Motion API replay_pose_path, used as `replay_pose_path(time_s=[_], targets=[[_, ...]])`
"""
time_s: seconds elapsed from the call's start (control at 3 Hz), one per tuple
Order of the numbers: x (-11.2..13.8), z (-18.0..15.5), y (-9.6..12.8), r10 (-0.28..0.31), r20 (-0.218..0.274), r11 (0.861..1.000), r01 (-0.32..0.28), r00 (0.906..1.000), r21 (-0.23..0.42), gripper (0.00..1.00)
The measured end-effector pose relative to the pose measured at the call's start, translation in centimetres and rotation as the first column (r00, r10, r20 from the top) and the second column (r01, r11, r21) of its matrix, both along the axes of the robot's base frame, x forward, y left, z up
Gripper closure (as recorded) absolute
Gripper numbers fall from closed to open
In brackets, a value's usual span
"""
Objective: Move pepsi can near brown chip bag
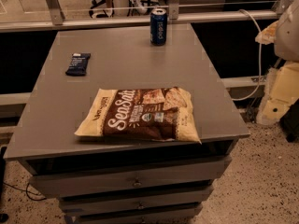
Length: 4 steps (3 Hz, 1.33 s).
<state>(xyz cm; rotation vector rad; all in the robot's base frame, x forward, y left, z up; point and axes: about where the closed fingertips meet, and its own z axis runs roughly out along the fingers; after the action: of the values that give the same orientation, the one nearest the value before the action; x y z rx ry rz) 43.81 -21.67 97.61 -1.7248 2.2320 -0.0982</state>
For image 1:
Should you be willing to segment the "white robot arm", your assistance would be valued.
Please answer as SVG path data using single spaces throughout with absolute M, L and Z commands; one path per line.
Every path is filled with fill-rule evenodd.
M 280 68 L 268 70 L 256 116 L 257 123 L 273 125 L 299 99 L 299 0 L 293 0 L 279 20 L 258 33 L 255 41 L 273 43 L 275 55 L 284 61 Z

